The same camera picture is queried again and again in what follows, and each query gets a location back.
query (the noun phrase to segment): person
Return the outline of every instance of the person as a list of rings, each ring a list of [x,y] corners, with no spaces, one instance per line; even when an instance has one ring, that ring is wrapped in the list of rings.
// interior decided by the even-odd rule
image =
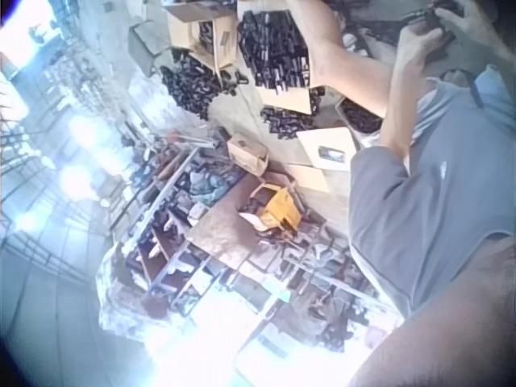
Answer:
[[[312,85],[385,118],[378,143],[352,160],[349,236],[406,320],[350,385],[516,385],[514,54],[473,0],[460,0],[464,17],[436,11],[490,62],[479,105],[470,89],[422,75],[442,29],[406,27],[388,66],[346,52],[323,1],[287,3]]]

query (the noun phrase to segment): small cardboard box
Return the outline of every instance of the small cardboard box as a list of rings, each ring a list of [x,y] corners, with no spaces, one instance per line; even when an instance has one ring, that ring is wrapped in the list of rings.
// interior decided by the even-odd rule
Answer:
[[[255,176],[264,174],[268,166],[268,149],[243,135],[234,135],[227,142],[231,160]]]
[[[217,2],[191,2],[166,6],[170,43],[187,48],[190,55],[220,76],[236,59],[238,23],[235,12]],[[213,23],[213,55],[199,43],[199,23]]]

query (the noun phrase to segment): workbench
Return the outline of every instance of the workbench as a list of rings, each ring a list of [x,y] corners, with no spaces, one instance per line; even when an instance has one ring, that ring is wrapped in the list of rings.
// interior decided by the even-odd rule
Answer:
[[[260,181],[248,174],[189,230],[186,239],[228,267],[237,269],[258,244],[254,227],[238,213],[258,185]]]

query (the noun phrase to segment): black component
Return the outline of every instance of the black component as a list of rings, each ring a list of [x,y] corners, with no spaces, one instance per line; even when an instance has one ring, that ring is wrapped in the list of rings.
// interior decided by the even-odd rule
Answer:
[[[221,86],[217,76],[191,56],[183,56],[177,62],[177,71],[165,66],[161,66],[160,71],[163,84],[176,104],[205,121],[208,120],[208,107],[215,97],[221,93],[236,95],[236,84],[231,82],[229,73],[222,71]]]
[[[319,104],[324,94],[323,87],[310,90],[312,115],[274,107],[262,109],[260,115],[264,123],[268,123],[269,133],[277,135],[278,139],[295,139],[299,131],[316,129],[314,116],[319,112]]]
[[[249,78],[247,78],[238,70],[235,72],[235,79],[237,85],[249,85]]]
[[[340,104],[340,110],[347,118],[353,130],[369,135],[379,131],[383,120],[369,110],[355,104],[351,99],[344,99]]]
[[[239,47],[255,85],[275,89],[310,86],[308,47],[289,11],[243,14]]]

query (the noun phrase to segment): shelving unit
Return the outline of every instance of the shelving unit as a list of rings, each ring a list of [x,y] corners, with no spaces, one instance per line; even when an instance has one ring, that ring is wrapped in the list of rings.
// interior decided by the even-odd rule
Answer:
[[[151,244],[148,241],[145,242],[145,244],[140,243],[142,234],[148,232],[148,226],[154,219],[156,210],[160,208],[163,201],[166,200],[173,191],[179,192],[182,190],[179,185],[184,174],[188,172],[189,165],[191,165],[193,161],[197,162],[197,164],[204,165],[204,159],[199,160],[199,158],[196,157],[199,155],[199,152],[200,148],[193,146],[189,151],[181,152],[180,155],[173,160],[173,162],[176,162],[174,174],[161,188],[156,200],[148,208],[143,207],[139,212],[139,218],[143,215],[143,219],[132,226],[134,230],[132,239],[133,241],[138,241],[138,253],[141,256],[141,260],[131,262],[131,264],[132,267],[139,267],[139,264],[141,264],[144,279],[148,283],[145,297],[153,295],[156,291],[167,293],[169,295],[170,306],[182,303],[185,294],[192,286],[200,294],[201,298],[218,279],[217,276],[206,271],[206,266],[210,263],[212,256],[205,253],[201,248],[197,248],[197,246],[186,239],[182,239],[181,237],[177,237],[175,240],[170,239],[166,232],[163,232],[160,228],[152,227],[152,240],[155,243]],[[240,178],[237,177],[235,183],[234,176],[238,176],[238,173],[237,175],[230,174],[228,177],[229,180],[227,180],[227,183],[230,187],[240,180]],[[195,228],[195,226],[191,227],[189,224],[185,223],[183,218],[178,218],[170,208],[166,210],[169,214],[169,218],[173,219],[176,224],[179,235],[186,237],[187,234]],[[153,248],[159,248],[160,252],[151,258],[149,254]],[[186,273],[185,270],[181,268],[181,266],[184,267],[185,264],[190,266],[188,270],[189,273]],[[205,279],[202,278],[202,276],[205,275],[202,273],[203,271],[212,276],[211,282],[205,281]]]

